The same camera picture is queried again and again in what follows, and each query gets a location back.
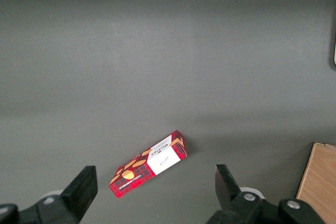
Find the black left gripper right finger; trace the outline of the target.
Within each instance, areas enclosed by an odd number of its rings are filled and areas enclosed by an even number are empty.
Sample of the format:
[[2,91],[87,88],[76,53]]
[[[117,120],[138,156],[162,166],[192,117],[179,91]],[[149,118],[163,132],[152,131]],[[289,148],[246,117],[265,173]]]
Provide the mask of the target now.
[[242,191],[224,164],[216,165],[215,191],[222,209],[207,223],[323,223],[302,200],[283,199],[273,205],[252,191]]

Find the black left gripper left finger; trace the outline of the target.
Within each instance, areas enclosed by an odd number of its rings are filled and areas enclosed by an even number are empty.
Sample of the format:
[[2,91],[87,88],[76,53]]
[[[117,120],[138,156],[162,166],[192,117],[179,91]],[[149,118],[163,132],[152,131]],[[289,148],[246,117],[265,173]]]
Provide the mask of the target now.
[[1,223],[79,223],[98,192],[95,166],[86,166],[59,194],[43,197],[19,210],[1,204]]

